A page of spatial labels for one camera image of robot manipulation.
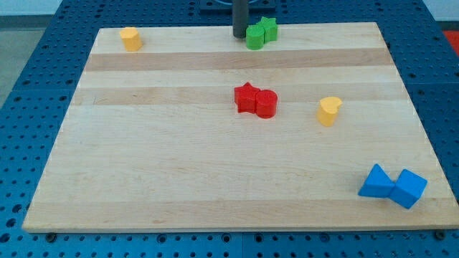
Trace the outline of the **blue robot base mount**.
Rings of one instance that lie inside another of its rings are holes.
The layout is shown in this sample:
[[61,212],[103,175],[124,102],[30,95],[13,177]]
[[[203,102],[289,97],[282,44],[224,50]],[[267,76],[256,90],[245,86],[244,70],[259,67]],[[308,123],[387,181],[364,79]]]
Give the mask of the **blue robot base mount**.
[[[231,13],[232,0],[198,0],[200,13]],[[249,0],[249,10],[257,11],[275,11],[276,0]]]

